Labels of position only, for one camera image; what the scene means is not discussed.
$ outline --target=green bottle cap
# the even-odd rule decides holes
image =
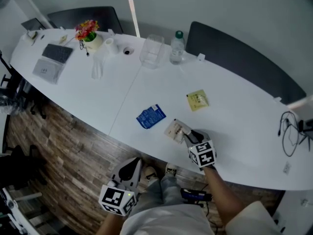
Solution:
[[[181,39],[184,36],[184,33],[180,30],[176,31],[175,37]]]

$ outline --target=shoe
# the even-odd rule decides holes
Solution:
[[[166,168],[165,168],[165,174],[173,174],[173,176],[176,176],[177,172],[177,166],[167,163]]]
[[[144,174],[148,180],[151,178],[157,178],[157,172],[152,166],[145,168]]]

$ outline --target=plastic container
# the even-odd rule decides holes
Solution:
[[[170,55],[170,62],[173,65],[177,65],[182,60],[182,54],[184,53],[185,40],[183,38],[184,33],[180,30],[176,31],[175,37],[171,41],[172,52]]]
[[[164,38],[157,35],[149,35],[145,40],[141,53],[140,60],[142,66],[155,69],[164,53]]]

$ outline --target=white marker cube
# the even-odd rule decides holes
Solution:
[[[191,146],[188,150],[191,161],[199,168],[213,165],[216,161],[216,153],[212,140]]]
[[[99,204],[107,212],[126,216],[136,202],[135,193],[132,191],[102,186]]]

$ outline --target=clear plastic box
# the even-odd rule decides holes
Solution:
[[[155,69],[159,64],[163,53],[164,37],[149,35],[145,40],[140,53],[142,66]]]

